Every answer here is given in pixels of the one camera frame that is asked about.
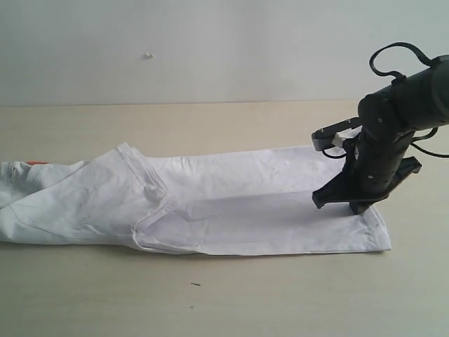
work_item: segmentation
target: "wall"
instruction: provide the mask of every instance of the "wall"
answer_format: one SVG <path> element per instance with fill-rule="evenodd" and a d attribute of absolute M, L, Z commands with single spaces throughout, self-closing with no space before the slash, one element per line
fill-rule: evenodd
<path fill-rule="evenodd" d="M 435 0 L 3 0 L 0 105 L 358 99 L 388 83 L 368 67 L 378 48 L 449 53 L 448 11 Z M 401 49 L 378 65 L 421 69 Z"/>

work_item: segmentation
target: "beige table surface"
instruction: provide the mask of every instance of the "beige table surface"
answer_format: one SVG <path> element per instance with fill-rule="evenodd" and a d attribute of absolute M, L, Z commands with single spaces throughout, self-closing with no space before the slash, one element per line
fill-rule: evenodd
<path fill-rule="evenodd" d="M 71 164 L 122 142 L 163 157 L 304 145 L 355 115 L 352 101 L 3 108 L 0 161 Z M 449 128 L 425 145 L 449 152 Z M 421 173 L 378 204 L 388 253 L 0 244 L 0 336 L 449 336 L 449 160 L 410 153 Z"/>

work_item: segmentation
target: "black robotic arm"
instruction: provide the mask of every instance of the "black robotic arm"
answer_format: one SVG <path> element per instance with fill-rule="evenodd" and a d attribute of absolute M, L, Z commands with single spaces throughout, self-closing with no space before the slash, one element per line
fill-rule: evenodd
<path fill-rule="evenodd" d="M 410 49 L 428 68 L 411 77 L 397 71 L 377 70 L 374 66 L 377 55 L 395 46 Z M 370 67 L 377 75 L 393 76 L 394 80 L 360 101 L 358 117 L 312 134 L 315 149 L 327 157 L 343 157 L 326 153 L 334 146 L 346 152 L 342 171 L 313 192 L 312 199 L 318 208 L 328 203 L 349 202 L 352 211 L 360 214 L 386 199 L 404 179 L 421 169 L 416 158 L 404 158 L 410 145 L 436 157 L 449 157 L 415 144 L 434 136 L 439 126 L 449 124 L 449 55 L 431 60 L 414 45 L 396 42 L 374 53 Z M 427 129 L 431 129 L 429 134 L 415 137 L 416 131 Z M 342 138 L 344 131 L 355 135 Z"/>

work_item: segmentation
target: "white wall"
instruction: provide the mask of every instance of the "white wall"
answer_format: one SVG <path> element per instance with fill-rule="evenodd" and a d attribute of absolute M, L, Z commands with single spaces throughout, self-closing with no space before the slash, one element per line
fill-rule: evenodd
<path fill-rule="evenodd" d="M 361 98 L 388 83 L 369 70 L 376 49 L 449 53 L 448 13 L 447 0 L 1 0 L 0 105 Z M 401 49 L 378 65 L 421 69 Z"/>

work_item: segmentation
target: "white cloth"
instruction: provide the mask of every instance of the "white cloth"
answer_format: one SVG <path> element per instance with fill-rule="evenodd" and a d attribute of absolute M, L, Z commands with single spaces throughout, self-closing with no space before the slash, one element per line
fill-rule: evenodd
<path fill-rule="evenodd" d="M 375 207 L 313 204 L 342 162 L 309 146 L 145 158 L 127 144 L 72 166 L 5 162 L 0 241 L 242 256 L 391 249 Z"/>

